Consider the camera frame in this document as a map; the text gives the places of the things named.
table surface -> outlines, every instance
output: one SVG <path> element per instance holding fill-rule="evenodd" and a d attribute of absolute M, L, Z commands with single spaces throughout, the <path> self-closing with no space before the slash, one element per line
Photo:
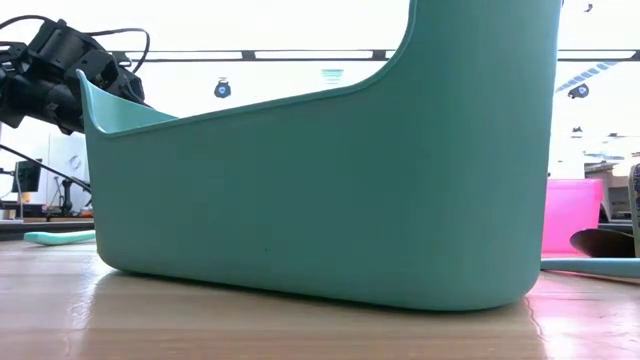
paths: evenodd
<path fill-rule="evenodd" d="M 2 359 L 638 359 L 640 283 L 543 273 L 438 314 L 134 277 L 95 244 L 0 243 Z"/>

wooden table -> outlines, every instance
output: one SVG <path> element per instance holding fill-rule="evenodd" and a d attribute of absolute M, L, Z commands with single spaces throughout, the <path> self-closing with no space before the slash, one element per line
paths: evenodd
<path fill-rule="evenodd" d="M 94 244 L 0 243 L 0 359 L 638 359 L 640 285 L 542 274 L 513 306 L 433 314 L 132 277 Z"/>

black object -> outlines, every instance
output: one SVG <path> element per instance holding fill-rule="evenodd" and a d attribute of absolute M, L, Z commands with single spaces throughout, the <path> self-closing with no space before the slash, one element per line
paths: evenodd
<path fill-rule="evenodd" d="M 571 237 L 571 246 L 593 258 L 635 258 L 632 235 L 613 230 L 587 229 Z"/>
<path fill-rule="evenodd" d="M 356 52 L 359 53 L 360 56 L 344 56 L 344 52 Z M 391 58 L 391 54 L 396 51 L 395 49 L 339 49 L 339 50 L 331 50 L 331 49 L 322 49 L 322 50 L 300 50 L 300 49 L 271 49 L 271 50 L 261 50 L 261 49 L 251 49 L 251 50 L 169 50 L 169 51 L 149 51 L 149 53 L 156 53 L 162 55 L 156 55 L 153 59 L 148 59 L 146 62 L 148 63 L 156 63 L 156 64 L 175 64 L 175 63 L 238 63 L 238 62 L 251 62 L 251 63 L 260 63 L 260 62 L 386 62 Z M 113 51 L 113 53 L 127 53 L 126 51 Z M 321 52 L 322 56 L 313 56 L 309 57 L 287 57 L 287 55 L 278 56 L 278 54 L 288 54 L 288 53 L 304 53 L 309 52 L 311 54 Z M 184 56 L 183 53 L 197 53 L 200 54 L 195 57 Z M 327 56 L 328 54 L 335 53 L 335 56 Z M 180 54 L 178 56 L 172 56 L 169 54 Z M 208 57 L 205 54 L 216 54 L 216 56 Z M 135 57 L 131 59 L 131 61 L 136 62 L 139 61 Z"/>
<path fill-rule="evenodd" d="M 62 180 L 62 205 L 60 206 L 60 215 L 61 217 L 70 217 L 72 216 L 71 214 L 71 208 L 73 208 L 73 203 L 71 202 L 71 185 L 73 184 L 77 184 L 78 182 L 83 183 L 87 188 L 91 188 L 91 185 L 86 182 L 86 181 L 82 181 L 78 178 L 73 177 L 72 179 L 64 179 Z"/>
<path fill-rule="evenodd" d="M 77 69 L 102 90 L 144 104 L 142 82 L 134 73 L 149 51 L 149 35 L 133 72 L 121 65 L 131 63 L 124 53 L 108 53 L 93 36 L 146 31 L 130 28 L 81 33 L 64 20 L 54 22 L 37 15 L 10 19 L 0 24 L 0 29 L 28 19 L 44 21 L 29 45 L 0 41 L 0 122 L 17 128 L 30 116 L 57 125 L 67 135 L 84 133 Z"/>
<path fill-rule="evenodd" d="M 218 85 L 216 85 L 216 89 L 213 93 L 216 97 L 221 99 L 231 96 L 231 86 L 229 86 L 229 81 L 226 79 L 218 81 Z"/>
<path fill-rule="evenodd" d="M 42 159 L 36 159 L 36 161 L 42 163 Z M 40 166 L 30 161 L 17 162 L 11 192 L 38 192 L 40 188 L 40 169 Z"/>
<path fill-rule="evenodd" d="M 587 84 L 580 84 L 577 87 L 569 90 L 568 96 L 572 99 L 584 99 L 589 96 L 589 87 Z"/>
<path fill-rule="evenodd" d="M 633 225 L 631 221 L 616 221 L 616 222 L 600 222 L 598 229 L 601 230 L 613 230 L 622 232 L 625 234 L 633 235 Z"/>
<path fill-rule="evenodd" d="M 15 210 L 16 219 L 24 218 L 46 218 L 47 213 L 44 211 L 42 204 L 22 204 L 13 200 L 0 201 L 0 209 Z"/>

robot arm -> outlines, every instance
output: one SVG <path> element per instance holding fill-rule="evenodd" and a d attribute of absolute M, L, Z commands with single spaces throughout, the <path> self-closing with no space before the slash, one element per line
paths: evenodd
<path fill-rule="evenodd" d="M 135 72 L 149 51 L 146 31 L 132 28 L 82 33 L 64 20 L 54 22 L 36 15 L 5 21 L 0 30 L 27 19 L 44 21 L 28 45 L 0 42 L 0 122 L 17 128 L 25 116 L 30 116 L 57 125 L 67 135 L 84 133 L 76 69 L 102 90 L 144 104 L 142 82 Z M 144 55 L 133 71 L 121 65 L 130 64 L 124 54 L 110 54 L 94 39 L 130 31 L 144 32 L 147 37 Z"/>

black cable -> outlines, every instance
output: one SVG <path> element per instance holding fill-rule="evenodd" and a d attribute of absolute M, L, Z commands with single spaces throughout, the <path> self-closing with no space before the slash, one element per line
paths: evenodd
<path fill-rule="evenodd" d="M 43 169 L 45 169 L 45 170 L 47 170 L 47 171 L 49 171 L 51 173 L 54 173 L 54 174 L 56 174 L 56 175 L 58 175 L 58 176 L 60 176 L 62 178 L 65 178 L 65 179 L 71 181 L 72 183 L 80 186 L 83 190 L 87 191 L 88 193 L 91 193 L 91 188 L 86 186 L 85 184 L 83 184 L 81 181 L 78 181 L 78 180 L 72 178 L 71 176 L 65 175 L 65 174 L 61 173 L 60 171 L 58 171 L 56 169 L 53 169 L 53 168 L 41 163 L 38 160 L 32 159 L 32 158 L 28 157 L 27 155 L 25 155 L 25 154 L 23 154 L 21 152 L 18 152 L 16 150 L 13 150 L 12 148 L 10 148 L 10 147 L 8 147 L 6 145 L 0 144 L 0 149 L 6 150 L 6 151 L 12 153 L 13 155 L 19 156 L 19 157 L 21 157 L 21 158 L 23 158 L 23 159 L 25 159 L 25 160 L 27 160 L 27 161 L 29 161 L 29 162 L 41 167 L 41 168 L 43 168 Z"/>
<path fill-rule="evenodd" d="M 136 67 L 133 68 L 132 73 L 135 74 L 138 71 L 138 69 L 140 69 L 142 64 L 144 64 L 144 61 L 147 59 L 147 54 L 149 54 L 149 49 L 151 48 L 151 36 L 149 36 L 149 33 L 146 30 L 140 29 L 140 28 L 124 28 L 124 29 L 115 29 L 115 30 L 96 31 L 96 32 L 90 32 L 90 33 L 84 33 L 84 34 L 89 36 L 105 36 L 105 35 L 115 35 L 115 34 L 122 34 L 122 33 L 128 33 L 128 32 L 142 32 L 145 34 L 147 38 L 147 43 L 144 46 L 144 52 L 142 53 L 142 57 L 140 58 L 140 61 L 138 61 L 138 64 L 136 65 Z"/>
<path fill-rule="evenodd" d="M 42 20 L 42 21 L 49 21 L 49 22 L 53 22 L 53 20 L 49 19 L 48 17 L 45 16 L 40 16 L 40 15 L 22 15 L 22 16 L 16 16 L 12 19 L 9 19 L 3 23 L 0 24 L 0 30 L 2 30 L 3 28 L 17 23 L 18 21 L 22 21 L 22 20 Z"/>
<path fill-rule="evenodd" d="M 16 174 L 13 179 L 18 188 L 18 205 L 20 205 L 20 219 L 24 219 L 24 205 L 22 204 L 22 187 L 20 186 L 20 163 L 16 163 Z"/>

